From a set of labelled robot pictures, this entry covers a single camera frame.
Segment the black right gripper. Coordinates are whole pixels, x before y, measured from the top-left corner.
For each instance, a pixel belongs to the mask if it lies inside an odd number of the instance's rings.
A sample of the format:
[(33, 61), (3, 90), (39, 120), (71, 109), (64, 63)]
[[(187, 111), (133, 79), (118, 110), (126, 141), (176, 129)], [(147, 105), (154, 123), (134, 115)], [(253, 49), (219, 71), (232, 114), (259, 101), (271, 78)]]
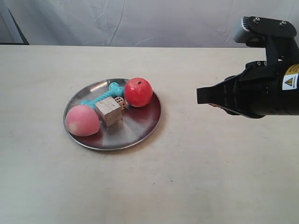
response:
[(262, 118), (299, 114), (299, 65), (279, 61), (247, 63), (245, 70), (210, 87), (197, 89), (198, 104), (209, 104), (230, 115)]

